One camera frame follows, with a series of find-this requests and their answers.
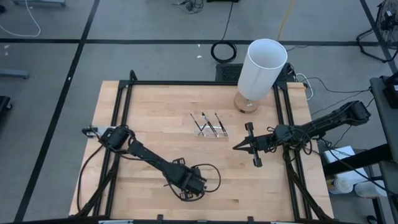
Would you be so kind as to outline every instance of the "lamp shade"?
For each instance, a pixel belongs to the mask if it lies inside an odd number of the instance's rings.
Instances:
[[[238,81],[238,90],[248,100],[263,99],[287,61],[284,46],[270,39],[250,44]]]

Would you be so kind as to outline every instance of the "wooden lamp base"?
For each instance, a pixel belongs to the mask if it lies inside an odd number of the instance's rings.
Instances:
[[[235,108],[242,113],[253,113],[259,107],[258,101],[246,99],[240,92],[237,92],[234,99]]]

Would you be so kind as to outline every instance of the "lamp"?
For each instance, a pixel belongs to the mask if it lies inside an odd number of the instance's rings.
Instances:
[[[274,40],[259,39],[250,44],[238,81],[234,105],[242,113],[252,113],[272,88],[287,61],[284,46]]]

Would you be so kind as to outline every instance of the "wooden table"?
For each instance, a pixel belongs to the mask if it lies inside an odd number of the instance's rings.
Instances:
[[[288,86],[295,124],[310,121],[303,85],[289,83]],[[110,124],[117,88],[118,82],[103,82],[93,125]],[[187,166],[201,163],[217,166],[222,183],[218,191],[206,194],[197,202],[181,202],[168,187],[164,187],[166,181],[161,172],[145,162],[121,159],[111,218],[153,220],[163,214],[165,220],[245,221],[248,216],[253,216],[256,221],[294,220],[282,148],[275,153],[260,153],[261,168],[253,166],[252,155],[232,150],[248,135],[245,123],[253,122],[256,136],[268,133],[267,127],[278,125],[274,94],[270,91],[254,113],[242,114],[233,104],[237,90],[236,86],[134,85],[127,124],[137,139],[168,161],[184,157]],[[200,118],[201,112],[208,115],[216,112],[229,137],[194,136],[195,123],[190,113]],[[96,139],[89,139],[83,161],[98,146]],[[98,186],[103,155],[104,150],[90,161],[83,174],[82,205]],[[307,156],[302,152],[302,163],[308,191],[332,217],[319,156],[315,153]],[[201,167],[201,171],[208,179],[208,188],[215,187],[218,182],[216,172],[210,167]],[[104,201],[101,213],[104,212]],[[303,206],[300,212],[305,217]],[[70,209],[70,214],[74,213],[76,192]]]

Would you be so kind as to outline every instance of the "white cable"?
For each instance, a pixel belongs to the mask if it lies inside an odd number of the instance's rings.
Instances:
[[[304,79],[305,79],[305,81],[307,82],[308,87],[310,88],[310,91],[311,91],[311,96],[310,96],[309,98],[307,98],[307,101],[308,101],[308,100],[311,100],[312,97],[313,97],[313,90],[312,90],[312,87],[311,87],[311,83],[309,82],[309,80],[306,78],[306,76],[305,76],[304,74],[302,74],[302,73],[297,73],[296,76],[297,76],[297,75],[303,76]]]
[[[2,30],[6,31],[7,33],[9,33],[11,35],[14,35],[14,36],[17,36],[17,37],[38,37],[40,35],[40,33],[42,32],[42,29],[40,28],[39,24],[36,22],[35,18],[33,18],[32,13],[30,13],[29,6],[27,5],[27,0],[25,0],[25,5],[26,5],[27,12],[30,15],[30,18],[32,18],[33,22],[36,24],[36,26],[37,26],[37,28],[39,30],[36,35],[15,34],[13,32],[10,32],[10,31],[6,30],[2,25],[0,25],[0,28]]]

